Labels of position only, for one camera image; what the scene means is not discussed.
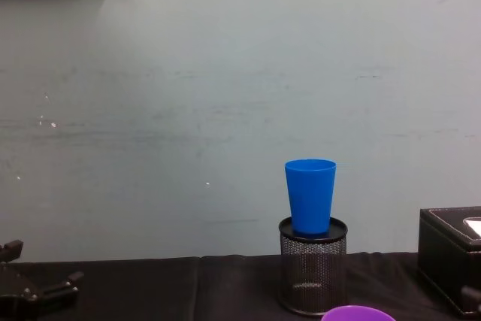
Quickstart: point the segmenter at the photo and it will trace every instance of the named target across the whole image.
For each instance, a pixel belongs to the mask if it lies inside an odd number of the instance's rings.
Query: tissue box
[[[481,207],[425,209],[419,218],[419,270],[465,317],[477,316],[478,305],[461,288],[481,289],[481,236],[468,224],[477,220]]]

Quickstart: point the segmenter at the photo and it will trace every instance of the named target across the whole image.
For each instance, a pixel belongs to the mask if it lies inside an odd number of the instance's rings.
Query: black tablecloth
[[[391,314],[397,321],[459,319],[416,270],[414,253],[348,255],[352,304]],[[115,262],[23,264],[39,284],[86,278],[76,310],[46,321],[291,321],[305,317],[276,300],[279,256],[224,256]]]

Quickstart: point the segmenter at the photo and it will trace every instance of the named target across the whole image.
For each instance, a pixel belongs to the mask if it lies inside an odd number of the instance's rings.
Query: black mesh cylinder
[[[308,316],[346,304],[346,225],[331,218],[328,232],[308,236],[293,231],[291,218],[286,218],[279,230],[281,303]]]

